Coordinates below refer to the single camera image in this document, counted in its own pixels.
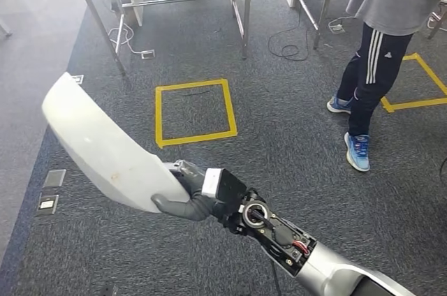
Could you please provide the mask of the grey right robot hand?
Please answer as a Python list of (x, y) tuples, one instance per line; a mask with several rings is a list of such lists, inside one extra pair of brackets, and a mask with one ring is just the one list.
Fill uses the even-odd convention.
[(185, 160), (165, 163), (189, 196), (187, 202), (171, 201), (162, 194), (151, 196), (159, 211), (190, 221), (202, 221), (211, 214), (209, 201), (202, 195), (205, 173), (198, 166)]

